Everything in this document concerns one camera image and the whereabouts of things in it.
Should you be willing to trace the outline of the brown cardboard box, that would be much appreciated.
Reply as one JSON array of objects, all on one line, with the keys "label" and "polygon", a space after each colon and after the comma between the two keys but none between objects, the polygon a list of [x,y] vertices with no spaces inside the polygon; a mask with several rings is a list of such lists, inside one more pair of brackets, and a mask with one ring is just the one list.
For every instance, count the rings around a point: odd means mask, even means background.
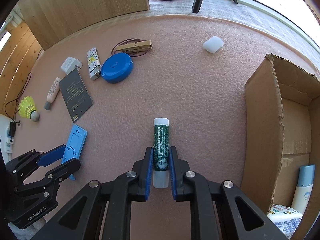
[{"label": "brown cardboard box", "polygon": [[247,150],[241,190],[264,212],[290,206],[302,165],[319,165],[319,78],[267,54],[245,84]]}]

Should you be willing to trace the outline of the patterned lighter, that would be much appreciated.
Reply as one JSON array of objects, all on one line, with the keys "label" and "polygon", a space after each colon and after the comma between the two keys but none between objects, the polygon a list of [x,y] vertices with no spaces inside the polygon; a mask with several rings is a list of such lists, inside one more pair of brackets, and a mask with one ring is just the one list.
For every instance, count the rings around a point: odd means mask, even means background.
[{"label": "patterned lighter", "polygon": [[95,47],[87,52],[88,71],[91,80],[96,80],[101,76],[101,64],[98,51]]}]

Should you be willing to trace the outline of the white blue sunscreen bottle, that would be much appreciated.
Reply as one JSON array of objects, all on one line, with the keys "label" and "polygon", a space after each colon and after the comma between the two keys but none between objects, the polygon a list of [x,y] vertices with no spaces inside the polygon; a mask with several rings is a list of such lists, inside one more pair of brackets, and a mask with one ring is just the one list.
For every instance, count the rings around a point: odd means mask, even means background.
[{"label": "white blue sunscreen bottle", "polygon": [[304,214],[311,197],[315,164],[304,165],[299,168],[299,176],[291,207]]}]

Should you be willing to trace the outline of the pink cosmetic tube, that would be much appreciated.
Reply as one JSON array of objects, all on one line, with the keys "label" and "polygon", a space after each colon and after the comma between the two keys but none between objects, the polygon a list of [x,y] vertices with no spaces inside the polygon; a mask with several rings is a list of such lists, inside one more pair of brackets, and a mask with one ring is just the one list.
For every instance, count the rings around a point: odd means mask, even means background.
[{"label": "pink cosmetic tube", "polygon": [[53,82],[49,92],[48,92],[48,95],[47,95],[47,98],[46,98],[46,103],[44,104],[44,109],[45,110],[50,110],[51,106],[52,106],[52,103],[55,101],[56,99],[56,96],[60,90],[60,86],[59,86],[59,82],[61,81],[61,79],[59,77],[57,77],[55,79],[55,81]]}]

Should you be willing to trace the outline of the green white lip balm tube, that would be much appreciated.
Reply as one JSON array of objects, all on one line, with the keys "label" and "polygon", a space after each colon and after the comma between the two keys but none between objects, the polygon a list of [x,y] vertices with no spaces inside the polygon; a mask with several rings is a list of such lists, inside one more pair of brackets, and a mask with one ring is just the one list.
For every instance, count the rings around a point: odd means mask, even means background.
[{"label": "green white lip balm tube", "polygon": [[169,186],[169,119],[153,121],[153,187]]}]

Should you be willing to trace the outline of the pink towel mat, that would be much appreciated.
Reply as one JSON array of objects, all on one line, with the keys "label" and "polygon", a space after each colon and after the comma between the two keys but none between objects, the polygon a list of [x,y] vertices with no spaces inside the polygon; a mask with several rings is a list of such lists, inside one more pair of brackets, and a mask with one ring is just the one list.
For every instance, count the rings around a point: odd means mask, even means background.
[{"label": "pink towel mat", "polygon": [[[215,53],[203,48],[211,37],[224,45]],[[266,54],[281,56],[316,72],[315,65],[286,44],[252,28],[229,21],[190,15],[167,15],[102,23],[46,50],[36,61],[25,95],[33,97],[40,120],[22,119],[15,134],[13,156],[29,150],[48,151],[64,144],[73,122],[61,95],[49,111],[48,91],[63,61],[83,63],[97,48],[105,61],[112,48],[127,38],[151,40],[152,51],[133,59],[122,82],[91,80],[87,66],[80,75],[93,100],[77,124],[87,131],[81,168],[57,193],[64,206],[90,180],[114,180],[142,159],[153,145],[153,120],[169,119],[170,143],[191,169],[208,180],[240,185],[246,155],[245,83]]]}]

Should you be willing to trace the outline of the blue phone stand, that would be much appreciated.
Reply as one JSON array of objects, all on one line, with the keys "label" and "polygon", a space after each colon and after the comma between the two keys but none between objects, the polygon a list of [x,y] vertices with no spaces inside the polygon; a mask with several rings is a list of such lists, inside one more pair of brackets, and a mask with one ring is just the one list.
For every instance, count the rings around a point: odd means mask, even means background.
[{"label": "blue phone stand", "polygon": [[87,131],[78,125],[73,125],[69,134],[66,148],[61,160],[65,163],[72,158],[80,159],[81,151],[87,137]]}]

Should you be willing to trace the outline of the yellow shuttlecock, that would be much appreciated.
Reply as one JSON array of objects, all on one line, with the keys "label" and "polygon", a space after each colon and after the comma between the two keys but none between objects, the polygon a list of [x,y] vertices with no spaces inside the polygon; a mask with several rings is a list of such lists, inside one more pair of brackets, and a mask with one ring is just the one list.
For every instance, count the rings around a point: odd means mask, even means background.
[{"label": "yellow shuttlecock", "polygon": [[38,122],[40,119],[40,114],[31,96],[26,96],[21,100],[18,107],[18,114],[20,117],[30,119],[33,122]]}]

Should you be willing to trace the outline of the white charger plug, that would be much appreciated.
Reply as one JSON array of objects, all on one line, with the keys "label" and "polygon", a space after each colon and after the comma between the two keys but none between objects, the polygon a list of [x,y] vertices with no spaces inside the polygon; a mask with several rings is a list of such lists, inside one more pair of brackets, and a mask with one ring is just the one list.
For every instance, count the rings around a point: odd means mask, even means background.
[{"label": "white charger plug", "polygon": [[68,75],[75,69],[80,69],[82,67],[82,62],[79,59],[73,57],[67,57],[64,63],[61,65],[60,69]]}]

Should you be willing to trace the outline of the checkered bed sheet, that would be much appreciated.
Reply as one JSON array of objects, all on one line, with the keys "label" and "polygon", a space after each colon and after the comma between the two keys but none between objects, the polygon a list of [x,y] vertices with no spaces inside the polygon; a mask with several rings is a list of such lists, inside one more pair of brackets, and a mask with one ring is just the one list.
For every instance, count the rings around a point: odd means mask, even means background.
[{"label": "checkered bed sheet", "polygon": [[196,15],[241,23],[267,33],[303,54],[319,68],[319,47],[282,17],[229,0],[204,0]]}]

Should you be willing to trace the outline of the blue round tape measure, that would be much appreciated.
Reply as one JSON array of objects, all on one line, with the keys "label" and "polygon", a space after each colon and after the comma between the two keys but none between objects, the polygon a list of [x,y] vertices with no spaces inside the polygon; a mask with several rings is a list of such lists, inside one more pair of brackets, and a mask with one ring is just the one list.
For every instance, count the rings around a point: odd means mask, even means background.
[{"label": "blue round tape measure", "polygon": [[133,61],[126,53],[117,53],[109,57],[101,67],[101,77],[108,83],[119,83],[133,70]]}]

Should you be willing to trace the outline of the white eraser block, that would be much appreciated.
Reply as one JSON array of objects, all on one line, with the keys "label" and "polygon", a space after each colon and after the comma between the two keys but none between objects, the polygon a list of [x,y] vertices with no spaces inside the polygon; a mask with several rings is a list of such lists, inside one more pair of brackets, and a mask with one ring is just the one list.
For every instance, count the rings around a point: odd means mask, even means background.
[{"label": "white eraser block", "polygon": [[203,48],[209,53],[215,54],[223,45],[224,42],[221,38],[213,36],[209,40],[204,42]]}]

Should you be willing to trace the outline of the wooden board panel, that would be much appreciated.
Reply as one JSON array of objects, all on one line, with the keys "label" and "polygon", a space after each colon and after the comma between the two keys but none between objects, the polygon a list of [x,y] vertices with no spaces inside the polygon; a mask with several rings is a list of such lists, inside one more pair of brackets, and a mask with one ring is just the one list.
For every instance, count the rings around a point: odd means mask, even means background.
[{"label": "wooden board panel", "polygon": [[19,0],[17,4],[43,49],[95,23],[150,8],[148,0]]}]

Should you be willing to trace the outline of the patterned tissue pack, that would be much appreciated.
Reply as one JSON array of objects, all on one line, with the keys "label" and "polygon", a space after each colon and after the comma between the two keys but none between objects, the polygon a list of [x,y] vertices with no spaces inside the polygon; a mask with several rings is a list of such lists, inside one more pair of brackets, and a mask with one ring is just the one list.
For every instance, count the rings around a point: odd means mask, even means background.
[{"label": "patterned tissue pack", "polygon": [[290,239],[298,228],[303,214],[291,207],[273,204],[267,217]]}]

